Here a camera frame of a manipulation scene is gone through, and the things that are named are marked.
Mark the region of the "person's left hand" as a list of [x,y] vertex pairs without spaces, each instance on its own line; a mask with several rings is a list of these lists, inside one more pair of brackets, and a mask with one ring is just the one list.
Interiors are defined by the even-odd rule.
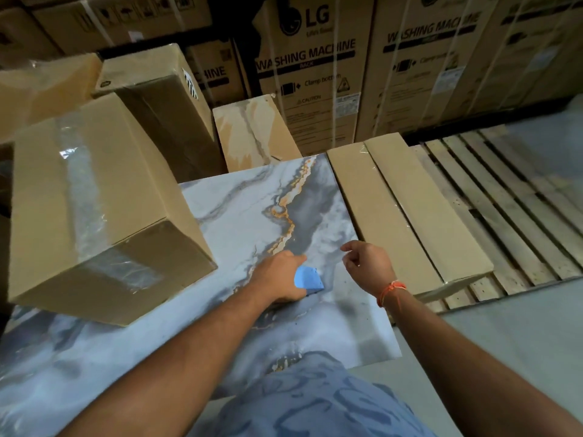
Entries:
[[268,304],[296,302],[305,298],[305,290],[294,284],[295,271],[270,270],[271,257],[273,255],[254,268],[247,287],[252,288]]

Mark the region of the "person's right hand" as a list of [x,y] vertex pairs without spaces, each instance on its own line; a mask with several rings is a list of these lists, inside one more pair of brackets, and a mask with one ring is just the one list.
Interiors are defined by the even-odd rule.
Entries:
[[396,279],[396,273],[386,251],[379,246],[368,243],[368,270],[361,278],[353,279],[354,282],[362,290],[376,298],[383,288]]

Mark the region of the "blue plastic scraper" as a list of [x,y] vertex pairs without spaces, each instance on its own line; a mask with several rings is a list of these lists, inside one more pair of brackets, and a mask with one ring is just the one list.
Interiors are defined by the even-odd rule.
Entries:
[[299,266],[295,271],[294,284],[297,288],[304,289],[307,296],[325,289],[317,269],[304,265]]

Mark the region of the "long flat cardboard box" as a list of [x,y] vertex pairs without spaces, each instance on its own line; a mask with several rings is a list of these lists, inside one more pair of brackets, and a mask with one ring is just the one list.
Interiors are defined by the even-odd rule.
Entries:
[[401,135],[364,145],[443,282],[467,286],[490,274],[492,261]]
[[420,301],[443,299],[443,280],[365,144],[333,148],[326,155],[359,239],[386,251],[397,278]]

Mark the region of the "orange thread wristband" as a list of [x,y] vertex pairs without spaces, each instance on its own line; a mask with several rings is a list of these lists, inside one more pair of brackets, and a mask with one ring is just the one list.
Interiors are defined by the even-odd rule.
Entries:
[[397,290],[407,291],[407,286],[402,281],[396,279],[393,280],[389,285],[382,289],[379,295],[376,297],[376,303],[379,308],[384,308],[384,299],[389,293],[394,293]]

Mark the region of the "grey marble pattern panel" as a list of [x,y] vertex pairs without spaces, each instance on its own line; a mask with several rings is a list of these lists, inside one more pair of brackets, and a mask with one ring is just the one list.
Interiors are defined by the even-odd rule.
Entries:
[[307,352],[350,369],[400,358],[388,316],[342,264],[356,239],[328,157],[183,183],[218,269],[127,327],[16,308],[0,341],[0,437],[54,437],[102,391],[247,283],[264,257],[307,257],[324,291],[263,314],[210,398],[223,403]]

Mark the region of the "beige marble pattern panel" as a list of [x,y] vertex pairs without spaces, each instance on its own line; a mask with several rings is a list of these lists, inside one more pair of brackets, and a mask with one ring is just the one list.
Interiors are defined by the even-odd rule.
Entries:
[[261,95],[212,110],[229,173],[302,158],[275,99]]

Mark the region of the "blue patterned shirt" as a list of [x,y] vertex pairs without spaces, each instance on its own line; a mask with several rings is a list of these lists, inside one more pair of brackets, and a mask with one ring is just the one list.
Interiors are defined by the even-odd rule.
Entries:
[[437,437],[388,386],[309,352],[254,381],[186,437]]

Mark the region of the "wooden pallet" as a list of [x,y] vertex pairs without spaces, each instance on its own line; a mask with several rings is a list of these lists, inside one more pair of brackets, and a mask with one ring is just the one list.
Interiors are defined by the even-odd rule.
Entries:
[[583,204],[504,125],[411,147],[494,270],[428,306],[436,313],[583,279]]

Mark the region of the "large taped cardboard box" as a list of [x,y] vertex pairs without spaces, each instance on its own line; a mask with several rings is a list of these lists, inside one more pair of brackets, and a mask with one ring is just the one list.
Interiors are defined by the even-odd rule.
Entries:
[[116,94],[13,144],[12,304],[125,327],[217,269],[167,161]]

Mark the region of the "plastic wrapped cardboard box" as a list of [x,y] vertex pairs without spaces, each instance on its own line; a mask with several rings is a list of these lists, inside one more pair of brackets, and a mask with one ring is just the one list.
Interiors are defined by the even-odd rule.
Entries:
[[152,139],[178,183],[228,173],[212,110],[178,44],[105,60],[91,95],[111,93]]

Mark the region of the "cardboard box with handling symbols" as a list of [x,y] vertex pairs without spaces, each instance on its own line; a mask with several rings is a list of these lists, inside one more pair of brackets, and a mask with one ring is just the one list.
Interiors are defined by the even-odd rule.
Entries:
[[208,0],[75,0],[32,14],[66,55],[212,25]]

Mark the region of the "plain brown cardboard box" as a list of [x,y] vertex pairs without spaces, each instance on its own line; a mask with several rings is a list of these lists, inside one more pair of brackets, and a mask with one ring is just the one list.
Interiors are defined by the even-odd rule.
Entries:
[[17,131],[89,101],[103,62],[95,53],[0,71],[0,145]]

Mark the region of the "dim brown cardboard box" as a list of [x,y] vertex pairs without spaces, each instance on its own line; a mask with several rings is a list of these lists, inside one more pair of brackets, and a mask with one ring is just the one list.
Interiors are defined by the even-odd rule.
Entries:
[[62,51],[23,8],[0,10],[0,67],[13,69],[61,57]]

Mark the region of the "strapped appliance cardboard box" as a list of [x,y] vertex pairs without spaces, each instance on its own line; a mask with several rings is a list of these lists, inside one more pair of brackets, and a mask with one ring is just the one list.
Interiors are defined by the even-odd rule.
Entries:
[[516,107],[583,22],[583,0],[499,0],[441,116]]
[[376,0],[265,0],[255,71],[305,155],[354,141]]
[[355,141],[438,122],[499,0],[376,0]]

